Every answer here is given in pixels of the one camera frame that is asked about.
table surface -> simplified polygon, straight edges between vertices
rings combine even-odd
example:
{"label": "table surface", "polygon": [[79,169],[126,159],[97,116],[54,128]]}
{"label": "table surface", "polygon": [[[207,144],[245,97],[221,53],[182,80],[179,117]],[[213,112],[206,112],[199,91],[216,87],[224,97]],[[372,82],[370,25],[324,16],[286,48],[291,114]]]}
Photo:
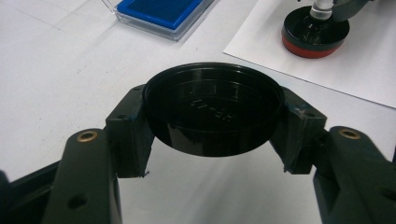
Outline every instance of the table surface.
{"label": "table surface", "polygon": [[[216,1],[175,43],[117,22],[100,0],[0,0],[0,169],[13,181],[58,161],[68,136],[103,128],[129,89],[169,67],[197,62],[264,72],[324,113],[327,130],[360,130],[391,160],[395,109],[222,53],[255,4]],[[320,222],[314,172],[283,173],[268,143],[209,159],[156,139],[148,171],[145,178],[120,179],[124,223]]]}

